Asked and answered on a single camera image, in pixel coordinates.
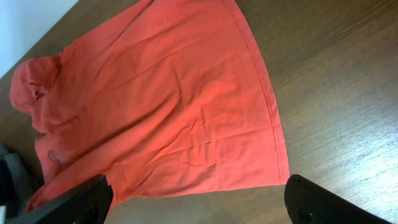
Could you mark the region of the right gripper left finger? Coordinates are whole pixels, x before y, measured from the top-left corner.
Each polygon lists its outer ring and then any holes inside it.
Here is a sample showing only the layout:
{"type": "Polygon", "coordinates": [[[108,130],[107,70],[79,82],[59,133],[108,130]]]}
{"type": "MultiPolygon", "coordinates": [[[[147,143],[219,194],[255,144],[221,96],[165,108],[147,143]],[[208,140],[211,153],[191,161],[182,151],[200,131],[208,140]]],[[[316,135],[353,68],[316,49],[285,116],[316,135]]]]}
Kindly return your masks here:
{"type": "Polygon", "coordinates": [[[96,175],[8,224],[103,224],[113,201],[105,175],[96,175]]]}

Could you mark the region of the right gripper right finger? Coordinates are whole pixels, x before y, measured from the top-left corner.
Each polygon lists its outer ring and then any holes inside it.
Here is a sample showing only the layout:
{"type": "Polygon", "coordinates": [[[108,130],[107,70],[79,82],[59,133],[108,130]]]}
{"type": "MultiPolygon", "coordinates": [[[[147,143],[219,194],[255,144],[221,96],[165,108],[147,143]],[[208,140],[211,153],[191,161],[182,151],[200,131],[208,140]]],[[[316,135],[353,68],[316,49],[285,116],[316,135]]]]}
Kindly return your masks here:
{"type": "Polygon", "coordinates": [[[391,224],[297,174],[287,180],[284,202],[293,224],[391,224]]]}

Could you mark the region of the red printed t-shirt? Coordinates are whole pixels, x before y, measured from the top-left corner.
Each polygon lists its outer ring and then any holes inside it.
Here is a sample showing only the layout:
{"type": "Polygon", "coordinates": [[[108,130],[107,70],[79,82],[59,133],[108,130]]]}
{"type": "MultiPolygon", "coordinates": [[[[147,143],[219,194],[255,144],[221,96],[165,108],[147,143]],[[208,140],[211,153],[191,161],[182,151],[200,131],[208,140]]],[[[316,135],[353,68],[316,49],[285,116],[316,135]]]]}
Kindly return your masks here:
{"type": "Polygon", "coordinates": [[[44,185],[28,211],[96,174],[113,203],[284,185],[277,101],[232,0],[139,1],[62,52],[21,63],[44,185]]]}

